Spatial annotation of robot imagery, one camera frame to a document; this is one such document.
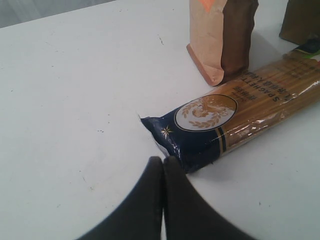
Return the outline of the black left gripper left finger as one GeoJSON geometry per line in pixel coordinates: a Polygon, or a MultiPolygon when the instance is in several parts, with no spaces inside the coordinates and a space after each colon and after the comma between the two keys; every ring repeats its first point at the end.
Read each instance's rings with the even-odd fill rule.
{"type": "Polygon", "coordinates": [[[160,240],[164,206],[164,169],[152,156],[127,197],[80,240],[160,240]]]}

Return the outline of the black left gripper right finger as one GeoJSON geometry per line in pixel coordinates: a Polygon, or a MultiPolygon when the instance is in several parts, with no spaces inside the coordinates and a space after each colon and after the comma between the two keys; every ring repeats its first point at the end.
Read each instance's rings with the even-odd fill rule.
{"type": "Polygon", "coordinates": [[[249,235],[219,215],[195,190],[179,161],[163,161],[164,219],[168,240],[248,240],[249,235]]]}

